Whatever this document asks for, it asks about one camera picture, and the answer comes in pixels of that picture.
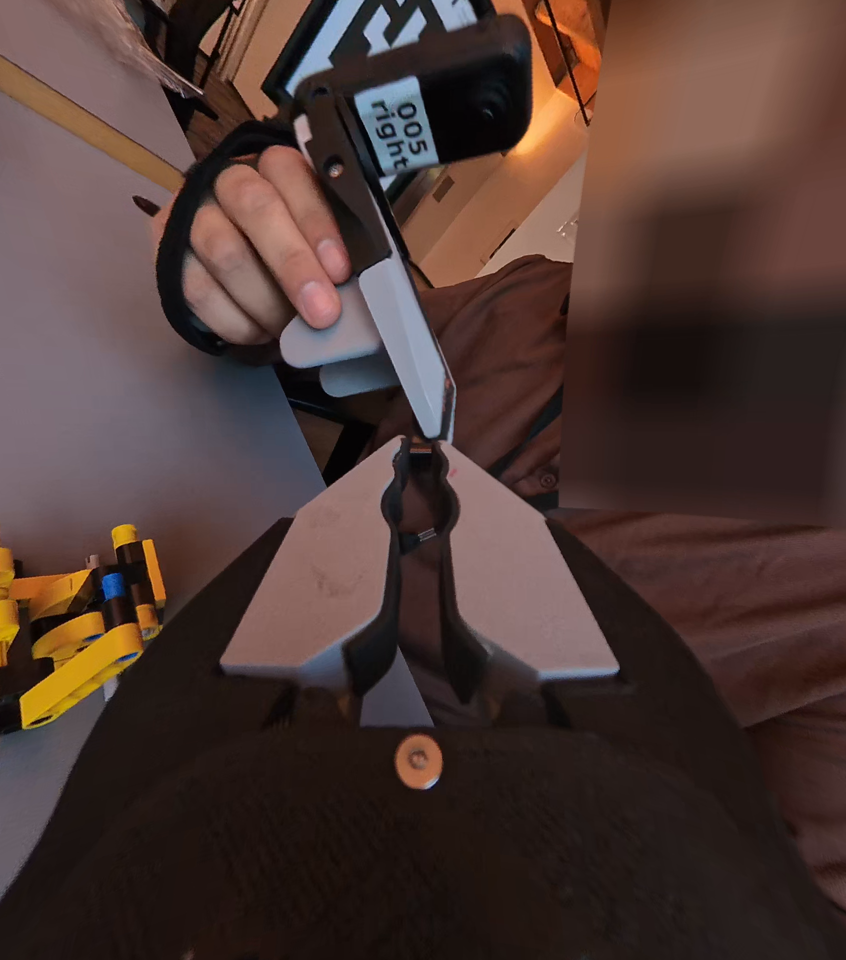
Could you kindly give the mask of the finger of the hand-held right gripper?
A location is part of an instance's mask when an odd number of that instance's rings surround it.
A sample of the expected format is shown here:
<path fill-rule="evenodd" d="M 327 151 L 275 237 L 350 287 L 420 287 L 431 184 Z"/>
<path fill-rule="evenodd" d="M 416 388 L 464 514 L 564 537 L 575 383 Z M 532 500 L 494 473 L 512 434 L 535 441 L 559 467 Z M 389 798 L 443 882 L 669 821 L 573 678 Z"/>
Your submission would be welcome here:
<path fill-rule="evenodd" d="M 421 435 L 452 442 L 456 384 L 402 258 L 393 250 L 357 283 Z"/>

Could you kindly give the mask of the person's brown clothing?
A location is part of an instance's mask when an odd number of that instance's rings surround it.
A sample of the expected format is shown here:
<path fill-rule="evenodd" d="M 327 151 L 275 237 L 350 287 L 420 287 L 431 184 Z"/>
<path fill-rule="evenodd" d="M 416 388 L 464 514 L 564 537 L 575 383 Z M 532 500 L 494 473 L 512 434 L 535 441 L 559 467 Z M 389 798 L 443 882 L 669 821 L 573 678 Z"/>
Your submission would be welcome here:
<path fill-rule="evenodd" d="M 705 666 L 846 920 L 846 530 L 611 510 L 550 516 Z"/>

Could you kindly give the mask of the person's right hand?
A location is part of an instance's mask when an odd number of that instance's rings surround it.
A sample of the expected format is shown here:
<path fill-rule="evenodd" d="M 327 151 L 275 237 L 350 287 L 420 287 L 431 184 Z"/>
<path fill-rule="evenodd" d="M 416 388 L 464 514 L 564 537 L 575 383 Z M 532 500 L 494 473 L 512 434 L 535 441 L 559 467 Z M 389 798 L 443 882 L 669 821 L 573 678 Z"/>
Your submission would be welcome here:
<path fill-rule="evenodd" d="M 214 180 L 185 245 L 182 291 L 226 344 L 278 339 L 294 318 L 331 327 L 343 312 L 349 255 L 302 153 L 271 146 Z"/>

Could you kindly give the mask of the black chair frame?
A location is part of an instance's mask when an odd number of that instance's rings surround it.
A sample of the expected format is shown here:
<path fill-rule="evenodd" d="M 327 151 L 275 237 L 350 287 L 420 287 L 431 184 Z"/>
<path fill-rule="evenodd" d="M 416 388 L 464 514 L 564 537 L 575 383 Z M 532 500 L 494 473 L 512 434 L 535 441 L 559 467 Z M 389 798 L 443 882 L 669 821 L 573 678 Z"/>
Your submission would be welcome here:
<path fill-rule="evenodd" d="M 194 152 L 207 152 L 251 116 L 232 81 L 223 76 L 249 2 L 165 1 L 145 6 L 151 51 L 198 89 L 198 95 L 190 97 L 166 86 L 169 105 Z"/>

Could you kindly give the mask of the person's right forearm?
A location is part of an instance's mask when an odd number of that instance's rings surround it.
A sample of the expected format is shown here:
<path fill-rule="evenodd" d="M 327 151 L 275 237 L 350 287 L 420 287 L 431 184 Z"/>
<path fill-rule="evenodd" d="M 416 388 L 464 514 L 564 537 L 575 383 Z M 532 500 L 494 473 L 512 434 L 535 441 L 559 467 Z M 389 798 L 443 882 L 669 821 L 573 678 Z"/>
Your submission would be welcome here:
<path fill-rule="evenodd" d="M 542 511 L 559 505 L 572 272 L 528 255 L 420 293 L 455 385 L 453 446 Z"/>

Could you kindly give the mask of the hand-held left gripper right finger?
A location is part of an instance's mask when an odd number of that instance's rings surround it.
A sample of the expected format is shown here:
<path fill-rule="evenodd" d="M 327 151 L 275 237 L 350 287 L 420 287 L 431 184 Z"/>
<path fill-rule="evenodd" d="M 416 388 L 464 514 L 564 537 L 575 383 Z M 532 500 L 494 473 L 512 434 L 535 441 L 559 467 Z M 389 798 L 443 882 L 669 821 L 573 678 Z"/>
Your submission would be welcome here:
<path fill-rule="evenodd" d="M 448 509 L 440 538 L 441 653 L 464 703 L 620 677 L 612 651 L 541 512 L 450 443 L 433 448 Z"/>

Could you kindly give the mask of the yellow lego assembly with spring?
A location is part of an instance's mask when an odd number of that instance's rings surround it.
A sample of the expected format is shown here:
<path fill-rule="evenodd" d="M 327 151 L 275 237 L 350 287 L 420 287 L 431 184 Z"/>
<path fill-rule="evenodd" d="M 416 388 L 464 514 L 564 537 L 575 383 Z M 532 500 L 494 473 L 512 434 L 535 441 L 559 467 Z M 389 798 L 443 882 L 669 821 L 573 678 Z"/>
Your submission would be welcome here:
<path fill-rule="evenodd" d="M 29 576 L 0 536 L 0 737 L 43 728 L 118 678 L 159 635 L 167 594 L 155 544 L 132 524 L 113 557 Z"/>

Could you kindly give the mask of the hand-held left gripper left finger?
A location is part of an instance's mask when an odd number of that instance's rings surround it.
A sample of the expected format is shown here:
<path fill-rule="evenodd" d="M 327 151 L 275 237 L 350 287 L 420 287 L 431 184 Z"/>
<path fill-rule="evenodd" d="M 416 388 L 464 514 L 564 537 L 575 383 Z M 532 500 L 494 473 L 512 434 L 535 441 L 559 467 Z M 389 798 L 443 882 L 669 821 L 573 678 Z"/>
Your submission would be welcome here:
<path fill-rule="evenodd" d="M 409 440 L 394 438 L 289 523 L 220 667 L 363 697 L 396 656 L 397 520 Z"/>

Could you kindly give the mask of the clear plastic bag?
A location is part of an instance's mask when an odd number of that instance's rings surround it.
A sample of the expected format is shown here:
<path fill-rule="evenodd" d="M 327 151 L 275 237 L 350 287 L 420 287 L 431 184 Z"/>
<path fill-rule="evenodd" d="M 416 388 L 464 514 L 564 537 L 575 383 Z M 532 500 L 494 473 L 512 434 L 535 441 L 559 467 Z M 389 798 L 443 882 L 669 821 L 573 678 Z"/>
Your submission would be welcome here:
<path fill-rule="evenodd" d="M 158 82 L 187 99 L 203 99 L 203 91 L 180 76 L 146 42 L 123 1 L 51 1 L 63 18 L 90 36 L 118 63 Z"/>

